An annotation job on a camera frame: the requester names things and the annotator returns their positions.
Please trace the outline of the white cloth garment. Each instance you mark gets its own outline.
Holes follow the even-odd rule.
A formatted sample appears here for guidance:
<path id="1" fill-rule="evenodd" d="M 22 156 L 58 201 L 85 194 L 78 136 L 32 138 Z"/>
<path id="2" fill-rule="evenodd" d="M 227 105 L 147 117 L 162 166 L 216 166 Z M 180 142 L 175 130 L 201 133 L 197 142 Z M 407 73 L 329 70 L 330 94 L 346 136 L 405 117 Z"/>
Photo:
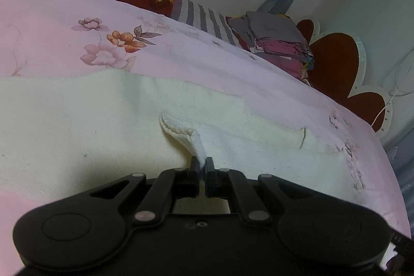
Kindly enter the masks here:
<path id="1" fill-rule="evenodd" d="M 273 174 L 355 202 L 344 154 L 308 129 L 254 113 L 238 96 L 182 80 L 102 71 L 1 81 L 1 188 L 57 200 L 195 156 L 254 179 Z"/>

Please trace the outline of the stack of folded clothes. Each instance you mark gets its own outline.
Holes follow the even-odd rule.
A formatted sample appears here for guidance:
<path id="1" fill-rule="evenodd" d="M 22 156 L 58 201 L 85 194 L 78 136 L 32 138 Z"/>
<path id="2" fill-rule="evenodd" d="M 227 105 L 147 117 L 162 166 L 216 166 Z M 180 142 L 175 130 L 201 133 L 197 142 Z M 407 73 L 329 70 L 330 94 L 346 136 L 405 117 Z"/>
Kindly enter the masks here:
<path id="1" fill-rule="evenodd" d="M 307 80 L 314 56 L 291 18 L 248 11 L 241 17 L 228 19 L 227 23 L 243 48 L 294 78 Z"/>

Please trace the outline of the grey striped pillow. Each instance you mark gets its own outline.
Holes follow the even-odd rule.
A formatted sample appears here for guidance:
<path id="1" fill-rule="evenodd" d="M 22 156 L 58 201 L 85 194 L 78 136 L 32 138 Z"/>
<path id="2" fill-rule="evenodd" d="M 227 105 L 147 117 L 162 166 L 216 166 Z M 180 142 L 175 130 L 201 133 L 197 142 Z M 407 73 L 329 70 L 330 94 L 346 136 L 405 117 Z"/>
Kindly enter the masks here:
<path id="1" fill-rule="evenodd" d="M 174 0 L 171 18 L 207 32 L 233 46 L 249 51 L 242 38 L 234 32 L 229 17 L 191 0 Z"/>

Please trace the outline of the red white heart headboard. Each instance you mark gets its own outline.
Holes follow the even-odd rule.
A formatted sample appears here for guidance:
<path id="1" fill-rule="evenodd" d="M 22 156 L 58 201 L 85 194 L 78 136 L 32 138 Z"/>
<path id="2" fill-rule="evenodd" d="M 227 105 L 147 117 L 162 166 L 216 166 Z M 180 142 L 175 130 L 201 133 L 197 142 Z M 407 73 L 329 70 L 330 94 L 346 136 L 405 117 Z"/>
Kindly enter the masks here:
<path id="1" fill-rule="evenodd" d="M 347 108 L 383 138 L 391 126 L 393 108 L 382 87 L 366 85 L 366 50 L 357 36 L 343 32 L 321 32 L 317 20 L 303 19 L 297 28 L 314 56 L 307 72 L 309 84 Z"/>

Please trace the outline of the pink floral bed sheet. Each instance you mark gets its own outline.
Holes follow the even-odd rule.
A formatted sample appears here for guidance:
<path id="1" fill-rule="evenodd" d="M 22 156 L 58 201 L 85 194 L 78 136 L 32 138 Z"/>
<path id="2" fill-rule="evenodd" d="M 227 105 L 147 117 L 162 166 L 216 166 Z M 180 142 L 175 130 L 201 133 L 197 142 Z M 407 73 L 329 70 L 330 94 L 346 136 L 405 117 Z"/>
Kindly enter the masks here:
<path id="1" fill-rule="evenodd" d="M 114 0 L 1 0 L 1 81 L 78 78 L 102 71 L 182 80 L 241 97 L 256 114 L 308 129 L 341 151 L 359 199 L 410 232 L 403 196 L 374 131 L 332 99 L 269 62 L 206 32 Z M 12 242 L 18 218 L 54 200 L 1 188 L 1 274 L 22 262 Z"/>

